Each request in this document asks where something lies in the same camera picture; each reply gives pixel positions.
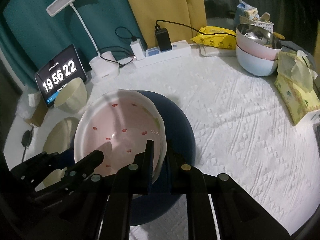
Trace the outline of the beige plate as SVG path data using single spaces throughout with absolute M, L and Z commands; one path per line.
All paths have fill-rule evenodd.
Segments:
M 69 149 L 73 144 L 74 135 L 78 126 L 79 120 L 75 117 L 68 117 L 58 122 L 52 131 L 49 133 L 43 150 L 48 154 L 62 153 Z M 64 169 L 53 171 L 43 180 L 44 187 L 48 187 L 60 181 L 65 174 Z

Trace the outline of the stacked pink blue bowls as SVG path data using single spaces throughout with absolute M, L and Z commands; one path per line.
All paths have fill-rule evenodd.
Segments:
M 282 48 L 279 38 L 262 27 L 240 24 L 236 28 L 236 57 L 242 68 L 250 74 L 273 74 Z

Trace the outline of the tablet showing clock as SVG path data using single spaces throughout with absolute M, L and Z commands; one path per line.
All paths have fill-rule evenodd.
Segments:
M 77 77 L 83 82 L 87 80 L 76 48 L 71 44 L 35 73 L 35 81 L 46 106 L 52 107 L 61 89 Z

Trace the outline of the pink white ceramic bowl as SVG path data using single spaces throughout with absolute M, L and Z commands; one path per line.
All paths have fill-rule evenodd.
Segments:
M 100 150 L 104 160 L 95 172 L 109 176 L 133 163 L 148 140 L 154 145 L 152 179 L 156 181 L 167 152 L 164 121 L 142 93 L 116 90 L 99 97 L 82 115 L 74 137 L 74 160 Z

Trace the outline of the black round pouch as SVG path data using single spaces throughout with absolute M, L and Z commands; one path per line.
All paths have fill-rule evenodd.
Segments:
M 28 148 L 33 138 L 33 129 L 26 130 L 23 133 L 21 144 L 24 148 Z

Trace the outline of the beige bowl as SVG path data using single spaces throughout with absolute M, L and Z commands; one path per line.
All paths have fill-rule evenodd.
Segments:
M 87 90 L 85 84 L 80 77 L 77 77 L 61 89 L 54 101 L 54 107 L 75 114 L 86 105 L 86 102 Z

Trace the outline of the large blue bowl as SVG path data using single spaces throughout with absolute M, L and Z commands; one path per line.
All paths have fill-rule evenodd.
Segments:
M 169 98 L 146 90 L 140 90 L 156 106 L 161 115 L 167 140 L 167 153 L 161 173 L 151 187 L 151 193 L 132 201 L 131 226 L 151 222 L 167 213 L 180 199 L 180 195 L 168 192 L 171 181 L 170 168 L 174 160 L 179 164 L 195 165 L 195 137 L 188 118 Z

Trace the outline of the yellow tissue pack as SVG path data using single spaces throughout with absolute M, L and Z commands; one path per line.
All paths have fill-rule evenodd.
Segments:
M 291 115 L 293 124 L 319 122 L 319 97 L 313 88 L 317 77 L 306 53 L 280 52 L 275 87 Z

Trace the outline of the smartphone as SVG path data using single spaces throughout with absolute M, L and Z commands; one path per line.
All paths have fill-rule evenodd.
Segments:
M 313 129 L 314 129 L 315 136 L 316 136 L 317 146 L 318 146 L 318 149 L 320 150 L 320 123 L 315 124 L 313 126 Z

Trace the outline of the container with snacks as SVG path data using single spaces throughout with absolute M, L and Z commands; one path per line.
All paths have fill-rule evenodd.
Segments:
M 234 26 L 237 27 L 240 24 L 251 24 L 273 32 L 274 23 L 270 21 L 270 17 L 271 15 L 268 12 L 259 15 L 256 7 L 247 4 L 243 0 L 239 0 L 234 16 Z

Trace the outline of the white power strip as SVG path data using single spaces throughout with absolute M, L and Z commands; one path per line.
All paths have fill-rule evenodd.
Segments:
M 166 51 L 160 51 L 158 47 L 147 49 L 144 53 L 145 57 L 141 60 L 134 60 L 133 64 L 136 68 L 142 68 L 152 64 L 188 56 L 191 54 L 191 46 L 185 40 L 173 42 L 171 46 L 172 50 Z

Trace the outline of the black charger adapter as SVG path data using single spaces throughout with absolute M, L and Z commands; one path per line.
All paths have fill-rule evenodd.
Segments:
M 169 37 L 169 33 L 166 28 L 156 27 L 155 29 L 155 37 L 157 40 L 158 47 L 161 52 L 172 50 L 171 40 Z

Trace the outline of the yellow curtain left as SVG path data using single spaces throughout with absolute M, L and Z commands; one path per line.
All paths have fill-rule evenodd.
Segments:
M 155 22 L 172 21 L 197 30 L 207 25 L 204 0 L 128 0 L 149 48 L 157 46 Z

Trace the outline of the yellow snack bag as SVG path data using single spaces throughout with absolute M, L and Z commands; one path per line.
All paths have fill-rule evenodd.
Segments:
M 220 27 L 202 27 L 191 40 L 196 44 L 220 49 L 235 50 L 236 47 L 236 33 Z

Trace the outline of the cardboard box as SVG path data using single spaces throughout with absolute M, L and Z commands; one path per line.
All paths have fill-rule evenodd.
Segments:
M 24 121 L 31 126 L 41 127 L 47 112 L 48 107 L 45 101 L 41 99 L 31 118 L 25 119 Z

